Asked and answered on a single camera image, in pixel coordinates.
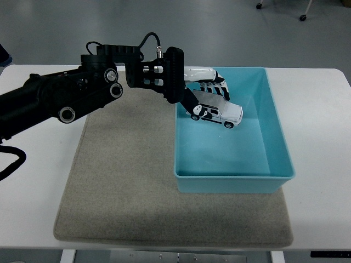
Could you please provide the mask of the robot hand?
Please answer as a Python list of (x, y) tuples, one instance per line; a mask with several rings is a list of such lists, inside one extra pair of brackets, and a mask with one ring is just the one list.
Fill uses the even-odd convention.
[(191, 114), (192, 117), (212, 119), (213, 116), (202, 105), (210, 106), (210, 102), (223, 100), (229, 101), (229, 89), (225, 79), (211, 67), (184, 67), (184, 81), (198, 83), (201, 90), (191, 91), (184, 87), (184, 96), (180, 104)]

